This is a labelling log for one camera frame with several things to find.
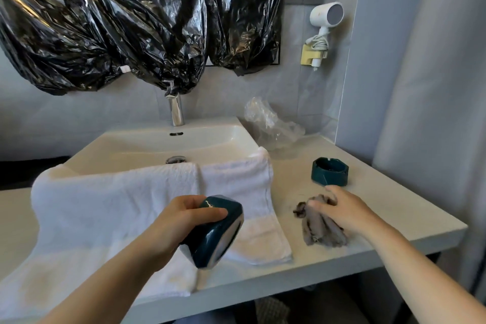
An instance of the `plastic bag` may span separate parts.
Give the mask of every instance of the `plastic bag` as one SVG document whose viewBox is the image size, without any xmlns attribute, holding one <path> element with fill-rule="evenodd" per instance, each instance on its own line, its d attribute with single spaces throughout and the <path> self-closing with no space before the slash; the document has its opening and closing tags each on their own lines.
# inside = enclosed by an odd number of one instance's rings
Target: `plastic bag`
<svg viewBox="0 0 486 324">
<path fill-rule="evenodd" d="M 291 145 L 305 135 L 305 129 L 294 122 L 279 119 L 266 100 L 254 97 L 245 106 L 245 119 L 259 129 L 256 139 L 268 151 Z"/>
<path fill-rule="evenodd" d="M 206 0 L 206 4 L 208 52 L 214 65 L 245 75 L 275 62 L 284 0 Z"/>
<path fill-rule="evenodd" d="M 204 0 L 97 2 L 148 72 L 140 78 L 168 94 L 187 94 L 196 86 L 206 65 Z"/>
<path fill-rule="evenodd" d="M 92 0 L 0 0 L 0 44 L 25 79 L 53 95 L 96 91 L 129 63 Z"/>
</svg>

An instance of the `faucet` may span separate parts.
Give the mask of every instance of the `faucet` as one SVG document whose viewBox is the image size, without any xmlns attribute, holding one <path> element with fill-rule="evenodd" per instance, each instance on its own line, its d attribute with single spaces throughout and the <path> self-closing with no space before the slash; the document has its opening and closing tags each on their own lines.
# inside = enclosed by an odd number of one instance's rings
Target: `faucet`
<svg viewBox="0 0 486 324">
<path fill-rule="evenodd" d="M 174 83 L 171 82 L 170 85 L 171 85 L 171 89 L 173 89 Z M 171 107 L 172 125 L 174 127 L 180 127 L 185 125 L 184 115 L 182 114 L 181 95 L 180 94 L 167 95 L 166 97 L 169 100 L 169 105 Z"/>
</svg>

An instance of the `white curtain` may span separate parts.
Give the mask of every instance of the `white curtain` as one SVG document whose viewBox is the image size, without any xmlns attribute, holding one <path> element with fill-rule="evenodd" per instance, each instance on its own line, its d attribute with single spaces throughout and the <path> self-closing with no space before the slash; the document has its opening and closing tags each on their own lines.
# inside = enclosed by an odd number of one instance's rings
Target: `white curtain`
<svg viewBox="0 0 486 324">
<path fill-rule="evenodd" d="M 439 265 L 486 300 L 486 0 L 423 0 L 374 167 L 470 226 Z"/>
</svg>

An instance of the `gray tile wall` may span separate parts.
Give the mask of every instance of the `gray tile wall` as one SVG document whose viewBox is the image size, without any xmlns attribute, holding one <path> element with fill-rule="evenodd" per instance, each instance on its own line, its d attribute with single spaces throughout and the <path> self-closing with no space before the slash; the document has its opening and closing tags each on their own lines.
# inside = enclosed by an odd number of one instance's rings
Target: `gray tile wall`
<svg viewBox="0 0 486 324">
<path fill-rule="evenodd" d="M 281 117 L 300 123 L 308 133 L 323 128 L 333 139 L 349 47 L 338 36 L 322 69 L 301 66 L 302 45 L 318 32 L 309 23 L 311 10 L 285 7 L 280 66 L 245 77 L 208 67 L 199 85 L 183 97 L 186 118 L 242 116 L 246 102 L 262 96 Z M 129 74 L 97 93 L 51 96 L 22 79 L 0 52 L 0 161 L 71 155 L 113 125 L 168 120 L 163 95 Z"/>
</svg>

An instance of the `sink drain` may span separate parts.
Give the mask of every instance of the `sink drain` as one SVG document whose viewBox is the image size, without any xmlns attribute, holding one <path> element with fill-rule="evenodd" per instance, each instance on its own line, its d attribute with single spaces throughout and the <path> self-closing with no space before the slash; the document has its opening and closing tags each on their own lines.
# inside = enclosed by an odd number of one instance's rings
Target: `sink drain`
<svg viewBox="0 0 486 324">
<path fill-rule="evenodd" d="M 177 156 L 172 156 L 170 158 L 168 158 L 165 163 L 166 164 L 179 164 L 179 163 L 185 163 L 187 161 L 186 157 L 185 156 L 180 156 L 180 155 L 177 155 Z"/>
</svg>

